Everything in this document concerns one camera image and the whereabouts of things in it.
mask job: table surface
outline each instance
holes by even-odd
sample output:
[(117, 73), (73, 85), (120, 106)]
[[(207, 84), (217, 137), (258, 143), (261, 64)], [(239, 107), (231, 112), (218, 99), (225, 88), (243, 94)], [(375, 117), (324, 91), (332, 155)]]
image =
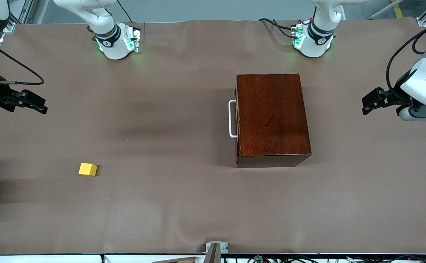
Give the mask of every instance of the table surface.
[[(0, 109), (0, 254), (426, 253), (426, 123), (386, 87), (412, 18), (342, 21), (321, 58), (263, 22), (147, 24), (141, 53), (111, 61), (86, 25), (17, 25), (2, 48), (41, 74), (47, 115)], [(426, 36), (419, 42), (426, 49)], [(418, 56), (409, 48), (393, 81)], [(235, 168), (236, 75), (300, 73), (313, 155), (295, 168)], [(8, 80), (34, 76), (0, 55)], [(80, 163), (98, 175), (78, 175)]]

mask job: white handle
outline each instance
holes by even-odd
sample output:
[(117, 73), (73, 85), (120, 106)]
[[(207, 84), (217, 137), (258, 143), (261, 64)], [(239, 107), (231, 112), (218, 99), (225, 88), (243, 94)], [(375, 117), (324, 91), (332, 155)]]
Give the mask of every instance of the white handle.
[(228, 103), (228, 108), (229, 108), (229, 136), (231, 136), (231, 138), (237, 138), (237, 135), (233, 134), (233, 122), (232, 122), (232, 117), (231, 117), (231, 103), (236, 103), (236, 100), (230, 100)]

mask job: wooden piece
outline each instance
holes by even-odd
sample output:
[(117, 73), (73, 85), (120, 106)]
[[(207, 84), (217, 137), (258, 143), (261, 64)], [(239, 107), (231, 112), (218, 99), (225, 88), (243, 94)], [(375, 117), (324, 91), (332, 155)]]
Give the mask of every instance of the wooden piece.
[(299, 74), (238, 75), (238, 167), (293, 167), (311, 155)]

